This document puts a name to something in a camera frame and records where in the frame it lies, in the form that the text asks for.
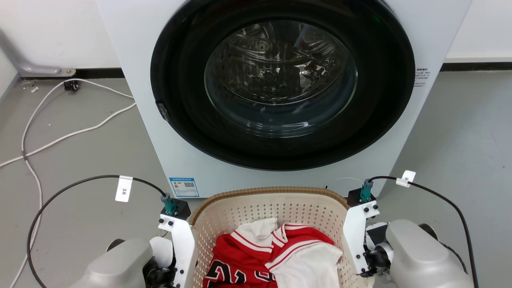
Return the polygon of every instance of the sticker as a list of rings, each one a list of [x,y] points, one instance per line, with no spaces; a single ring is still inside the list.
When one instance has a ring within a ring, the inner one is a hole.
[[[128,202],[130,198],[130,191],[132,190],[133,177],[119,176],[119,183],[117,183],[116,201]]]
[[[199,197],[193,178],[169,178],[176,197]]]
[[[414,77],[414,87],[424,87],[426,80],[430,77],[428,68],[416,68],[416,75]]]

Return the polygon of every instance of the teal connector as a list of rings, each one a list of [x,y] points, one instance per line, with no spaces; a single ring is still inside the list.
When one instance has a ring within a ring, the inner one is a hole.
[[[370,179],[366,179],[365,183],[362,185],[361,188],[361,202],[368,202],[372,198],[372,186],[373,182],[369,181]]]
[[[178,211],[178,207],[174,204],[173,199],[170,197],[169,193],[165,193],[165,196],[160,196],[160,200],[162,200],[167,214],[176,214],[176,212]]]

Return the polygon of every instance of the black cable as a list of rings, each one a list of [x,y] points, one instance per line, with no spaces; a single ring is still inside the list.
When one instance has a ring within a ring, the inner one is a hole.
[[[55,193],[55,195],[53,195],[52,197],[50,197],[50,199],[48,199],[48,201],[46,201],[46,203],[41,207],[41,209],[39,209],[39,211],[35,215],[34,221],[32,222],[32,225],[30,226],[29,236],[27,238],[27,260],[28,260],[28,263],[29,263],[29,266],[30,266],[30,271],[32,271],[32,274],[34,275],[35,280],[37,281],[37,283],[39,283],[39,285],[42,288],[46,288],[46,286],[41,281],[41,279],[39,278],[37,272],[35,271],[34,264],[32,263],[32,256],[30,255],[30,238],[32,238],[32,233],[34,232],[34,227],[35,227],[35,223],[37,222],[37,219],[41,215],[42,211],[46,208],[46,206],[48,206],[48,204],[50,204],[50,202],[53,201],[53,199],[57,198],[57,196],[62,194],[62,192],[66,191],[67,189],[69,189],[71,187],[75,187],[75,186],[77,186],[79,184],[82,184],[84,182],[89,182],[91,180],[102,179],[102,178],[119,178],[119,175],[100,175],[100,176],[95,176],[95,177],[91,177],[91,178],[87,178],[87,179],[75,182],[75,183],[67,186],[66,188],[60,190],[59,192]],[[155,186],[152,183],[147,182],[146,180],[142,180],[142,179],[135,178],[135,177],[133,178],[133,180],[137,181],[137,182],[144,183],[146,185],[149,185],[149,186],[155,188],[163,196],[166,196],[165,193],[162,191],[162,189],[158,188],[157,186]]]
[[[396,179],[400,179],[400,178],[391,177],[391,176],[376,176],[376,177],[370,178],[370,180],[368,180],[368,182],[373,182],[373,180],[377,180],[377,179],[396,180]],[[457,211],[457,213],[459,214],[460,220],[462,221],[462,226],[464,226],[464,232],[466,233],[467,249],[468,249],[469,254],[470,254],[470,267],[471,267],[471,275],[473,277],[473,284],[474,284],[475,288],[478,288],[477,271],[476,271],[476,267],[475,267],[475,257],[473,256],[473,245],[471,244],[470,231],[467,228],[466,219],[464,218],[464,215],[462,214],[462,211],[460,211],[460,209],[457,207],[457,205],[455,205],[455,203],[451,202],[448,198],[446,198],[443,195],[435,192],[434,190],[429,189],[429,188],[424,187],[424,186],[421,186],[421,185],[416,184],[414,182],[408,182],[408,184],[411,184],[414,187],[418,187],[420,189],[423,189],[423,190],[425,190],[427,192],[430,192],[430,193],[436,195],[437,197],[439,197],[439,198],[443,199],[444,201],[448,202],[448,204],[450,204]]]
[[[444,244],[443,242],[439,242],[439,244],[443,245],[446,249],[452,251],[455,256],[457,256],[457,259],[459,259],[460,264],[462,265],[462,269],[464,269],[464,272],[467,274],[466,264],[464,264],[464,261],[462,261],[462,258],[460,257],[459,253],[455,252],[452,247]]]

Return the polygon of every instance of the washing machine door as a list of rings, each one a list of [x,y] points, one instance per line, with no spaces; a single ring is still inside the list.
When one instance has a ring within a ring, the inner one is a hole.
[[[400,117],[414,76],[407,35],[375,0],[191,0],[151,65],[157,106],[185,140],[262,170],[365,149]]]

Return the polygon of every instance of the black baseboard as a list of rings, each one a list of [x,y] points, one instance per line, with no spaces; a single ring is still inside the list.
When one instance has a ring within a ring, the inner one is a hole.
[[[62,80],[70,77],[24,77],[23,80]],[[72,78],[80,79],[102,79],[102,78],[124,78],[121,68],[91,68],[76,69]]]
[[[512,70],[512,62],[444,63],[440,72]]]
[[[455,71],[503,71],[512,70],[512,62],[482,62],[482,63],[444,63],[440,72]],[[102,79],[102,78],[124,78],[121,68],[91,68],[76,69],[74,78],[81,79]],[[25,77],[24,80],[46,80],[46,79],[69,79],[69,77]]]

